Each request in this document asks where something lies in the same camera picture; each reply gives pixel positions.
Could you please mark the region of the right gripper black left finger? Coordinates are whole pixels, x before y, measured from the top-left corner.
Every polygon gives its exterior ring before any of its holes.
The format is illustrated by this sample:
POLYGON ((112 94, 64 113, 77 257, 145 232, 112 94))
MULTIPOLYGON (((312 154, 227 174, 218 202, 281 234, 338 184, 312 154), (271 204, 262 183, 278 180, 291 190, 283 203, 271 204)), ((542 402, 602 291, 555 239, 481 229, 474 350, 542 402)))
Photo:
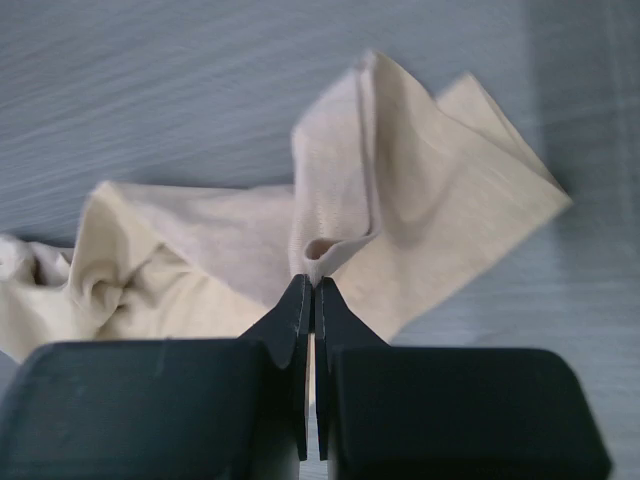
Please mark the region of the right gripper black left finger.
POLYGON ((5 479, 295 479, 306 459, 312 286, 237 338, 36 349, 1 403, 5 479))

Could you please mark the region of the beige t shirt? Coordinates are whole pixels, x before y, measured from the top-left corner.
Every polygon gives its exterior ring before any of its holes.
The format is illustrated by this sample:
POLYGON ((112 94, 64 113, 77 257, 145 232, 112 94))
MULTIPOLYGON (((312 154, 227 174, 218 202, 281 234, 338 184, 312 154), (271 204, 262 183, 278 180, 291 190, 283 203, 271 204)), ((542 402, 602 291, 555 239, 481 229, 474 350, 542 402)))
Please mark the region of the beige t shirt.
POLYGON ((100 184, 71 249, 1 239, 1 349, 236 337, 293 276, 333 277, 383 338, 490 268, 570 198, 471 75, 432 97, 370 52, 292 132, 295 181, 100 184))

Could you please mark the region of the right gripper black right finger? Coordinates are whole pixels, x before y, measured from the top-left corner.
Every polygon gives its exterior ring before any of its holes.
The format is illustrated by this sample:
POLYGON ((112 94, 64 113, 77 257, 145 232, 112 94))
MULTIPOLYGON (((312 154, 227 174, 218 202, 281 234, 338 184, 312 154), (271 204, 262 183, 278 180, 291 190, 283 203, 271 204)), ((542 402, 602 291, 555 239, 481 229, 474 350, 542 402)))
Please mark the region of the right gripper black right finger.
POLYGON ((530 348, 394 347, 314 292, 319 455, 333 479, 606 479, 577 375, 530 348))

